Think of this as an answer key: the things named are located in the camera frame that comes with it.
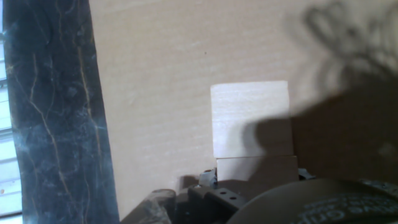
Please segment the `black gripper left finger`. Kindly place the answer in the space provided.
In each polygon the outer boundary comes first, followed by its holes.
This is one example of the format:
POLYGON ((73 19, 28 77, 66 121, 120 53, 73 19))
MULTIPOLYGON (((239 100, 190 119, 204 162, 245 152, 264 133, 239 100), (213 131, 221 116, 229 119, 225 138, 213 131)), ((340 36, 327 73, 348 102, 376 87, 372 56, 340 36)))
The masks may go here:
POLYGON ((218 185, 217 169, 202 172, 192 184, 183 178, 180 193, 152 191, 121 224, 227 223, 248 201, 218 185))

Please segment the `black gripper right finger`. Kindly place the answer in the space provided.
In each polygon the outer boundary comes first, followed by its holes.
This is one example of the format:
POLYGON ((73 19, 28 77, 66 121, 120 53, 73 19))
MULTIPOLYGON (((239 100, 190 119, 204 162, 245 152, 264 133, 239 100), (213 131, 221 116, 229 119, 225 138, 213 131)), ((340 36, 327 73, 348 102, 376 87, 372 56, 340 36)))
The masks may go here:
POLYGON ((306 170, 304 168, 298 169, 298 177, 299 177, 299 180, 312 180, 312 179, 316 178, 315 175, 310 174, 308 172, 308 170, 306 170))

